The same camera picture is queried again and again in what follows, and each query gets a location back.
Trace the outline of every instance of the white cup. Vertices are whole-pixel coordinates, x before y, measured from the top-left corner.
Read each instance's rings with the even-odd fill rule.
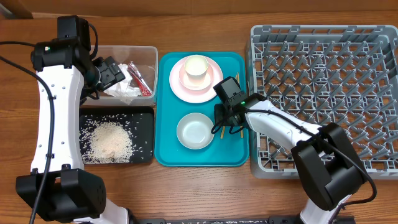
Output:
[[[197,85],[205,81],[208,66],[207,59],[202,55],[191,55],[184,63],[184,69],[188,78],[192,83]]]

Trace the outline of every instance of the blue tray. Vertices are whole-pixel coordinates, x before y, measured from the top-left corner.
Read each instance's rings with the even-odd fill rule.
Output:
[[[214,105],[221,103],[216,96],[205,103],[187,103],[176,97],[169,85],[172,67],[181,58],[199,54],[213,59],[223,71],[224,78],[235,77],[239,72],[240,83],[246,83],[243,58],[232,52],[184,52],[169,53],[160,61],[157,111],[155,127],[155,158],[164,166],[241,166],[249,157],[248,131],[231,135],[226,128],[224,138],[221,130],[213,141],[199,150],[187,149],[177,139],[178,122],[189,113],[203,113],[214,123]]]

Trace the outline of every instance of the pink plate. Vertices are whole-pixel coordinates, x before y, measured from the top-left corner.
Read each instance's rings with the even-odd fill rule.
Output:
[[[206,75],[205,75],[205,77],[203,79],[203,83],[196,84],[196,83],[191,81],[191,79],[189,78],[187,72],[184,69],[184,66],[181,66],[179,79],[180,79],[181,84],[185,88],[188,88],[190,90],[195,90],[195,91],[203,90],[203,89],[209,87],[209,85],[211,85],[213,83],[213,68],[211,66],[209,66],[207,68]]]
[[[179,60],[173,66],[170,72],[169,83],[173,93],[178,98],[188,103],[204,103],[213,99],[216,96],[216,92],[214,91],[213,86],[223,80],[223,72],[221,71],[220,66],[218,66],[213,59],[205,56],[207,62],[213,69],[213,82],[207,88],[204,88],[202,90],[189,90],[181,84],[179,79],[180,69],[184,65],[185,60],[188,57],[189,56]]]

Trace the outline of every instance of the wooden table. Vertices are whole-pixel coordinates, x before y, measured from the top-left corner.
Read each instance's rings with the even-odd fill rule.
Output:
[[[168,52],[232,51],[244,56],[250,28],[256,24],[392,24],[398,12],[320,12],[224,16],[89,18],[100,45],[152,45],[159,58]],[[0,21],[0,41],[31,43],[57,36],[51,20]],[[2,46],[0,54],[32,68],[24,46]],[[37,82],[0,62],[0,223],[27,223],[30,207],[15,191],[16,177],[27,175],[38,128]],[[249,161],[237,168],[170,168],[154,159],[146,165],[86,166],[105,181],[108,197],[138,218],[248,218],[296,215],[307,196],[299,180],[255,179]],[[376,181],[377,199],[354,205],[342,215],[357,223],[397,223],[397,181]],[[353,198],[371,194],[368,184]],[[39,218],[36,223],[43,223]]]

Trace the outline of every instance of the metal grid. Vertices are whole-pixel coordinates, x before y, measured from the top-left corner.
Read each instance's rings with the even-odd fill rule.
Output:
[[[395,27],[255,26],[251,34],[251,93],[304,121],[339,124],[372,177],[398,179]],[[290,151],[253,138],[256,177],[297,177]]]

